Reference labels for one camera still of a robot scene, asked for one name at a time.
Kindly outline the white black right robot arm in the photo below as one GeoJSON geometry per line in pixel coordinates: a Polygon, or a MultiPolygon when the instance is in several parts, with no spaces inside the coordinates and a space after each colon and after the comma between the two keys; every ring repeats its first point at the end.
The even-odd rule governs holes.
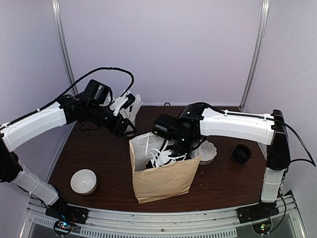
{"type": "Polygon", "coordinates": [[[264,219],[273,211],[282,177],[290,165],[290,150],[283,113],[247,114],[221,110],[207,103],[188,105],[171,121],[168,132],[175,138],[173,152],[183,155],[202,137],[224,136],[255,141],[267,146],[261,203],[254,215],[264,219]]]}

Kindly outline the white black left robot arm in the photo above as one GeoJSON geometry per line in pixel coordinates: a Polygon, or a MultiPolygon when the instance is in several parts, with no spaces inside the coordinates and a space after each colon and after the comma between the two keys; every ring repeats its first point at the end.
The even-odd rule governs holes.
{"type": "Polygon", "coordinates": [[[0,129],[0,180],[12,183],[30,195],[37,197],[48,206],[60,220],[71,216],[71,209],[56,189],[39,179],[18,161],[15,150],[25,142],[51,129],[75,121],[90,122],[98,128],[105,127],[111,134],[123,137],[136,131],[133,123],[120,114],[135,101],[133,94],[121,96],[108,106],[102,101],[84,93],[76,96],[65,95],[51,106],[15,122],[6,123],[0,129]]]}

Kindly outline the brown paper takeout bag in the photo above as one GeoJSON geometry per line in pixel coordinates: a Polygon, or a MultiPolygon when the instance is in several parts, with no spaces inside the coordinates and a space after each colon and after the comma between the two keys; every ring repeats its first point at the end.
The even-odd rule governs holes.
{"type": "Polygon", "coordinates": [[[189,192],[202,149],[194,150],[188,160],[171,156],[173,140],[151,132],[129,140],[132,183],[138,203],[162,200],[189,192]]]}

